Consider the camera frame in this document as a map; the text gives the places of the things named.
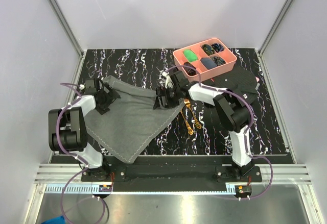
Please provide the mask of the grey cloth napkin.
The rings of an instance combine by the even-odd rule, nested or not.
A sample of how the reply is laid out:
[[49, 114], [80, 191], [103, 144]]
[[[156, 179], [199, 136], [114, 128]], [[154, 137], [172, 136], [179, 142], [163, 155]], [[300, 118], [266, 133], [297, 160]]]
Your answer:
[[113, 76], [104, 83], [118, 92], [109, 111], [92, 110], [85, 116], [88, 134], [113, 156], [132, 164], [149, 143], [180, 113], [183, 102], [169, 109], [154, 109], [156, 92], [130, 85]]

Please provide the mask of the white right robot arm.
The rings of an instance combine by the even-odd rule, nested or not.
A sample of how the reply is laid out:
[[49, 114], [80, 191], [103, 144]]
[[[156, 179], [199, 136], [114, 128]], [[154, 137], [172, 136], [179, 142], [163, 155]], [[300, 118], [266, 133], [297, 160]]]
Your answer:
[[174, 108], [183, 98], [214, 106], [223, 128], [228, 130], [232, 144], [233, 178], [244, 181], [254, 167], [249, 148], [249, 129], [254, 115], [250, 104], [240, 93], [228, 88], [217, 88], [199, 81], [190, 82], [182, 73], [176, 71], [162, 74], [165, 84], [156, 88], [154, 109]]

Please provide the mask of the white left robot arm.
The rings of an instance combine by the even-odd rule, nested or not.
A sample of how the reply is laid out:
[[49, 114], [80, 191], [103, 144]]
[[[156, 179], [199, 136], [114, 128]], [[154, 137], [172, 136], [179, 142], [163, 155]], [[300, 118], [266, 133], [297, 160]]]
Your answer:
[[73, 157], [85, 168], [92, 169], [97, 180], [105, 181], [110, 176], [110, 168], [104, 165], [103, 155], [89, 144], [84, 117], [93, 110], [105, 114], [120, 95], [100, 79], [88, 79], [85, 85], [60, 85], [71, 89], [76, 99], [63, 108], [49, 111], [49, 147]]

